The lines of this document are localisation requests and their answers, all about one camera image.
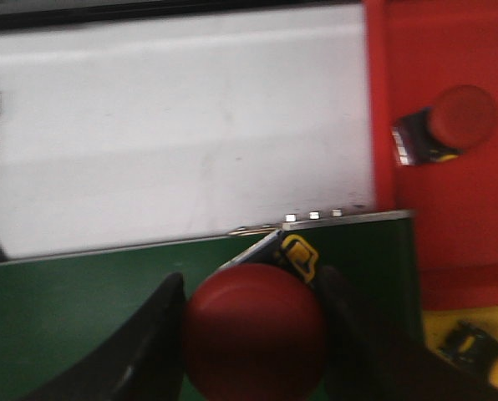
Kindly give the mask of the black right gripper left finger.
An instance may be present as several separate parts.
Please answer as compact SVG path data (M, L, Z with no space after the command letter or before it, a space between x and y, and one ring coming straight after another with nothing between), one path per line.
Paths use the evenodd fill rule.
M184 279L171 273L115 333L23 400L177 400Z

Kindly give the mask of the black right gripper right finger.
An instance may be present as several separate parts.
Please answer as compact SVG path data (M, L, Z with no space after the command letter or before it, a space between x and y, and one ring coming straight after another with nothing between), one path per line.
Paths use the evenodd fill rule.
M498 389L436 357L391 322L333 266L315 277L328 325L331 400L498 400Z

